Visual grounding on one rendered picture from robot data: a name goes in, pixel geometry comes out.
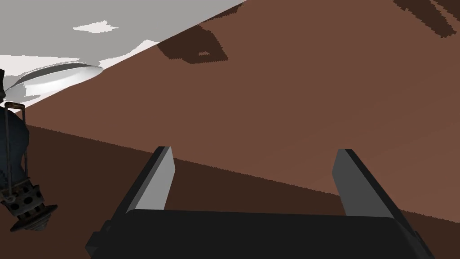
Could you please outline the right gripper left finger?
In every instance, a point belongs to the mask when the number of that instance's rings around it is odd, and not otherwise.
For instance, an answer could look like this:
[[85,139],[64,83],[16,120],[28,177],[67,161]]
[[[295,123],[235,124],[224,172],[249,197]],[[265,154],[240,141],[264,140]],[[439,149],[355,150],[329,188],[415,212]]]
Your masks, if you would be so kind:
[[162,210],[175,174],[171,147],[157,147],[117,207],[112,219],[131,210]]

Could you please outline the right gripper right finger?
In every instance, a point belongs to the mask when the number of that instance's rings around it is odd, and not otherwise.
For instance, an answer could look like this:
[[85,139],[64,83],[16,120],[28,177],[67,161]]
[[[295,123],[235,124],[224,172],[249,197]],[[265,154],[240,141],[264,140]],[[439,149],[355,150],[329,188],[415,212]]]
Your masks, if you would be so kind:
[[413,229],[352,149],[337,151],[332,177],[347,216],[387,217],[395,219],[406,230]]

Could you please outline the dark rusty lantern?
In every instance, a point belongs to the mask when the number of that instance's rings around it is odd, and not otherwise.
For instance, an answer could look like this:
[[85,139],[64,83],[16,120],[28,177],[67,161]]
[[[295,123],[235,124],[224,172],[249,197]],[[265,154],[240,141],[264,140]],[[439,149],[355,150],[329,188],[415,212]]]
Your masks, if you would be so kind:
[[18,219],[11,232],[41,232],[58,206],[46,206],[39,185],[30,181],[27,157],[30,133],[25,118],[18,117],[11,109],[19,109],[25,115],[23,104],[0,105],[0,204]]

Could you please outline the white round plate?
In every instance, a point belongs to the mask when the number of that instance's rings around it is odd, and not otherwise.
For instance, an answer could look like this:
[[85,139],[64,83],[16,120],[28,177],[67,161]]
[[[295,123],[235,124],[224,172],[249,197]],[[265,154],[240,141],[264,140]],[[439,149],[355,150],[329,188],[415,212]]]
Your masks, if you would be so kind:
[[85,63],[62,63],[31,71],[5,89],[5,100],[23,103],[80,84],[104,69]]

